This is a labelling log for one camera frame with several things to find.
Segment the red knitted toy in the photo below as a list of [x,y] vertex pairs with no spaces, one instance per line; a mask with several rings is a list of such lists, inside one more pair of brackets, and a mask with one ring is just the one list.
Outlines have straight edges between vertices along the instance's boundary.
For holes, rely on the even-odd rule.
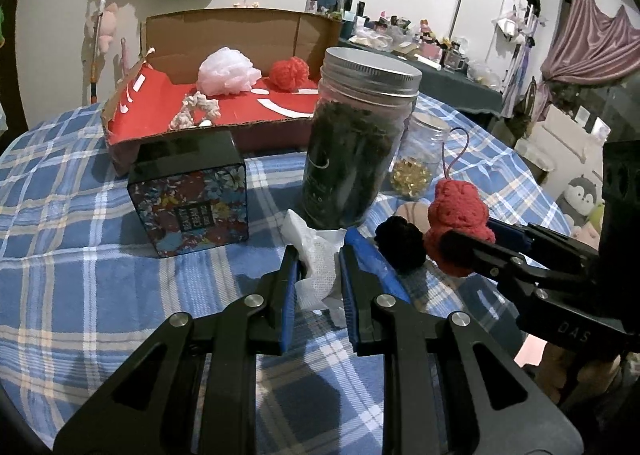
[[445,260],[439,250],[442,236],[449,231],[457,231],[464,235],[495,244],[495,233],[488,227],[489,211],[478,195],[476,186],[468,181],[453,180],[450,170],[454,163],[465,153],[470,144],[469,132],[456,126],[452,132],[460,131],[466,142],[459,154],[450,163],[446,163],[445,147],[442,143],[442,171],[444,177],[435,187],[435,199],[428,207],[427,216],[430,228],[423,236],[427,256],[435,261],[439,270],[449,276],[466,277],[472,271],[459,264]]

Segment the beige round cushion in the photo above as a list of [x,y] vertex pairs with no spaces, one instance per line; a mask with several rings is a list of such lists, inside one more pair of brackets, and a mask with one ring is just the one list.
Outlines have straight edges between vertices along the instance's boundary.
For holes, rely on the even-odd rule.
[[428,219],[429,207],[430,204],[427,201],[407,201],[398,207],[395,214],[413,224],[422,234],[425,234],[431,228],[431,223]]

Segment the black pom pom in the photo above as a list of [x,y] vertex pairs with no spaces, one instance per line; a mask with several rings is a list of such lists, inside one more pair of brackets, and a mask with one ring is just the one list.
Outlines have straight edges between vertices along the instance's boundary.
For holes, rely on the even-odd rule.
[[420,270],[426,260],[423,233],[399,215],[390,216],[375,230],[378,251],[399,275]]

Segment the blue white cloth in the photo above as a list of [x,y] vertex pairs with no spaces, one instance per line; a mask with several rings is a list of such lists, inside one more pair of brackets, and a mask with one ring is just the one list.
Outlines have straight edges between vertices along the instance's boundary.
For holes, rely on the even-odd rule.
[[411,302],[409,293],[398,279],[393,267],[378,252],[375,245],[360,234],[357,227],[349,227],[345,234],[344,244],[352,246],[359,266],[363,271],[378,278],[384,293],[407,303]]

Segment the white tissue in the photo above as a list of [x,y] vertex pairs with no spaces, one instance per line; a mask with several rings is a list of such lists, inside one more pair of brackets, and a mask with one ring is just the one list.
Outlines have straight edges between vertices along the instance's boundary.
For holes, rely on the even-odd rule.
[[281,234],[298,251],[306,274],[295,284],[297,303],[303,311],[329,313],[333,325],[346,327],[338,253],[346,231],[317,231],[294,210],[288,209]]

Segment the beige floral scrunchie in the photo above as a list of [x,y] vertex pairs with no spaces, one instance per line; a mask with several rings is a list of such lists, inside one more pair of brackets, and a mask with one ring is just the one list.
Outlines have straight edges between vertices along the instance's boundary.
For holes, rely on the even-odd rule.
[[168,124],[168,130],[181,131],[207,128],[208,126],[213,126],[219,117],[220,106],[218,100],[208,98],[200,91],[196,91],[184,97],[179,111]]

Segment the penguin plush toy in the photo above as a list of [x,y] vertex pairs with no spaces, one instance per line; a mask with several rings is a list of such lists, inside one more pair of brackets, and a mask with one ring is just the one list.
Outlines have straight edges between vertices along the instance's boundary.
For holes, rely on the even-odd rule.
[[568,182],[556,204],[572,231],[576,227],[581,229],[587,223],[600,201],[600,195],[601,189],[597,184],[583,175]]

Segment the small jar with gold beads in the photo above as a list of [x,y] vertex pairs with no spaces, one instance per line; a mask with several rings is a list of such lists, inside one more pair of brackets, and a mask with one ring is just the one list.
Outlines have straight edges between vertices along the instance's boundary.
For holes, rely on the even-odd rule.
[[408,121],[390,169],[390,185],[406,198],[422,197],[442,172],[442,146],[450,126],[425,112],[415,111]]

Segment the blue plaid tablecloth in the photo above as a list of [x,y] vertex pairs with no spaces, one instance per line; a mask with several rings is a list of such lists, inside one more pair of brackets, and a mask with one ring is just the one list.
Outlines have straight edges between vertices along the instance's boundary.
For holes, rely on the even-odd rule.
[[[302,152],[250,158],[247,241],[160,259],[116,178],[98,108],[66,112],[9,146],[1,382],[43,442],[170,314],[216,313],[280,265],[304,163]],[[382,379],[381,360],[357,357],[329,316],[298,313],[288,352],[258,364],[259,452],[378,453]]]

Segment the dark green covered side table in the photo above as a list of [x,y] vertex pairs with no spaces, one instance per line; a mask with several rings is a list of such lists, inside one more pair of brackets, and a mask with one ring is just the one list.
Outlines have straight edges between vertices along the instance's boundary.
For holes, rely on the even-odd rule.
[[473,82],[467,77],[446,70],[436,70],[422,62],[416,60],[402,59],[399,56],[374,48],[367,48],[364,45],[350,43],[349,40],[341,38],[338,40],[339,46],[346,48],[358,48],[358,50],[370,51],[385,57],[391,57],[399,62],[403,62],[418,68],[422,72],[420,92],[426,96],[439,100],[457,111],[468,112],[469,114],[487,114],[500,116],[502,111],[502,96],[500,93]]

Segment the glass jar with metal lid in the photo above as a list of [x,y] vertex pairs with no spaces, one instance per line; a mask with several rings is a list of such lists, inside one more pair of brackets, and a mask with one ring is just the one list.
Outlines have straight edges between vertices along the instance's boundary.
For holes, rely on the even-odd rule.
[[346,229],[363,221],[421,80],[419,69],[397,58],[341,46],[326,50],[302,186],[303,216],[312,227]]

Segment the black floral box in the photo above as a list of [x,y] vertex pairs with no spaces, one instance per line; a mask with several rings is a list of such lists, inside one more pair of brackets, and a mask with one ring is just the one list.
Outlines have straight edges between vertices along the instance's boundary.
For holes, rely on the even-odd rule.
[[127,190],[161,258],[248,239],[245,161],[229,131],[186,131],[142,144]]

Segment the pink curtain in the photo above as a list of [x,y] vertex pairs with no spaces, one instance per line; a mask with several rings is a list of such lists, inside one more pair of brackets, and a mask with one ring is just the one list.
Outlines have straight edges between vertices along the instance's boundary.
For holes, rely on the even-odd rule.
[[608,16],[596,0],[573,0],[564,28],[540,67],[533,120],[547,117],[553,82],[601,86],[638,69],[639,29],[626,7]]

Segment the white refrigerator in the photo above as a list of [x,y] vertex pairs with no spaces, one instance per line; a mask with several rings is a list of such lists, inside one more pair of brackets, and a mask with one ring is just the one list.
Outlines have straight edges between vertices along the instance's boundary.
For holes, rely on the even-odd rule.
[[511,65],[515,45],[497,22],[512,13],[519,0],[459,0],[452,40],[461,44],[471,60],[484,62],[496,74],[505,74]]

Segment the red mesh bath pouf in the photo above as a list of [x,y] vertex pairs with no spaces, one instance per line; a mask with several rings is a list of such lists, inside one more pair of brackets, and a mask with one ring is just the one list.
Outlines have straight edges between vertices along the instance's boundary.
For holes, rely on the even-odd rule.
[[297,56],[278,60],[269,73],[269,81],[284,92],[297,92],[308,79],[308,64]]

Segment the cardboard box with red lining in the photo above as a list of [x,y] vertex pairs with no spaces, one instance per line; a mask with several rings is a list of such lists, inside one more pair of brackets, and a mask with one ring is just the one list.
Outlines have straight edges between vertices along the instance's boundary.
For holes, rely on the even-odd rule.
[[[128,172],[142,143],[180,134],[177,116],[196,93],[218,111],[209,117],[199,107],[188,110],[192,129],[228,130],[239,151],[250,154],[306,148],[324,53],[337,45],[340,31],[340,22],[326,16],[256,7],[148,18],[139,62],[102,106],[115,171]],[[248,59],[253,83],[205,86],[200,68],[222,48]]]

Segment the pink plush on mop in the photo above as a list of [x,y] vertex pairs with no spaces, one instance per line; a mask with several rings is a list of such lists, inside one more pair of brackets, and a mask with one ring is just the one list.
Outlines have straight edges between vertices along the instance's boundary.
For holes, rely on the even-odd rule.
[[[101,31],[100,31],[100,55],[104,55],[107,53],[110,48],[111,43],[114,41],[114,37],[117,29],[117,13],[118,13],[118,5],[115,2],[108,4],[105,7],[105,11],[103,14]],[[96,14],[87,18],[86,28],[88,31],[88,37],[93,42],[93,25],[96,20]]]

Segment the orange handled mop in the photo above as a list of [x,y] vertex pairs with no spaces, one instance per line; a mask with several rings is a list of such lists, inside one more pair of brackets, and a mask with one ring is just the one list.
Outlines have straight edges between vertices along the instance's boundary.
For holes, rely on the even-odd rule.
[[94,21],[93,29],[93,53],[90,67],[90,102],[96,103],[98,100],[98,94],[96,94],[96,86],[98,85],[98,59],[100,56],[100,31],[102,25],[103,14],[106,7],[106,0],[99,0],[98,11],[96,12],[96,20]]

